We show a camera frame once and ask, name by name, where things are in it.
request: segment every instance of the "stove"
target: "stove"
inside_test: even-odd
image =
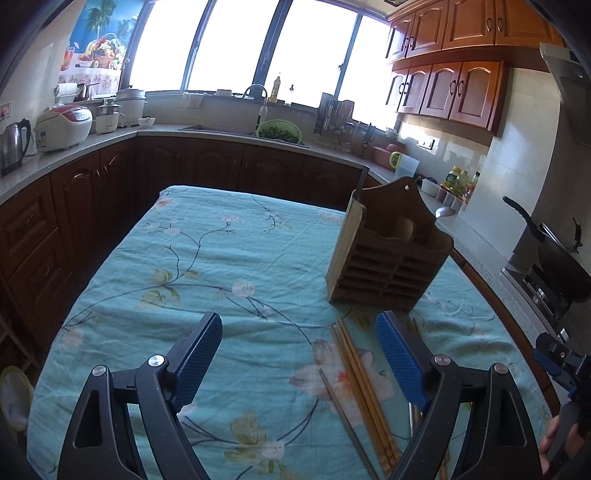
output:
[[[503,268],[502,273],[514,289],[527,301],[542,323],[566,342],[568,334],[560,327],[560,319],[568,312],[570,302],[545,278],[544,272],[534,265],[528,271],[512,266]]]

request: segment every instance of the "wooden utensil holder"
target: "wooden utensil holder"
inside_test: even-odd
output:
[[[409,312],[453,248],[410,177],[349,201],[326,274],[329,301]]]

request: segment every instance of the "white bowl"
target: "white bowl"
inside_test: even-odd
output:
[[[145,116],[143,118],[138,118],[138,123],[141,127],[151,127],[154,122],[156,121],[156,118],[153,116]]]
[[[424,179],[423,183],[421,184],[421,190],[427,195],[435,197],[437,196],[437,192],[439,192],[439,185],[437,185],[437,183],[433,183],[431,180]]]

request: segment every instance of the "wooden cabinet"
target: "wooden cabinet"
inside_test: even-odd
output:
[[[183,184],[184,138],[138,137],[137,172],[140,213],[158,200],[160,192]]]
[[[433,65],[421,115],[449,118],[461,68],[461,62]]]
[[[301,196],[299,182],[303,165],[301,154],[246,145],[238,190],[296,200]]]
[[[495,44],[495,0],[449,0],[443,49]]]
[[[400,60],[406,56],[410,37],[413,33],[413,21],[414,12],[399,17],[390,23],[392,26],[392,36],[388,55],[390,61]]]
[[[302,203],[346,210],[361,169],[330,160],[306,157],[301,178]]]
[[[100,225],[107,256],[138,220],[135,214],[135,141],[119,142],[99,151]]]
[[[50,345],[77,296],[57,229],[16,269],[8,285],[27,329],[40,345]]]
[[[94,152],[50,174],[57,224],[70,253],[80,291],[102,262],[100,254],[100,158]]]
[[[449,0],[439,0],[416,11],[407,57],[415,57],[443,48],[448,3]]]
[[[409,69],[404,85],[404,94],[398,107],[399,112],[420,113],[430,73],[430,65]]]
[[[502,96],[497,90],[503,68],[502,62],[465,61],[450,119],[488,128],[493,108]]]
[[[184,184],[237,190],[244,145],[219,140],[187,139]]]
[[[392,107],[395,112],[398,112],[400,100],[404,94],[406,78],[408,76],[408,69],[395,70],[392,72],[392,83],[390,84],[390,91],[386,99],[386,105]]]
[[[495,0],[497,45],[539,47],[540,42],[563,46],[558,32],[525,0]]]
[[[22,189],[0,209],[0,268],[10,277],[56,227],[49,177]]]

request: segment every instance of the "frying pan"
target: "frying pan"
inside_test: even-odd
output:
[[[548,227],[540,231],[530,214],[516,201],[503,197],[510,207],[517,210],[530,229],[531,234],[540,244],[538,245],[538,257],[542,270],[549,282],[552,282],[568,301],[582,303],[591,298],[591,277],[553,235]]]

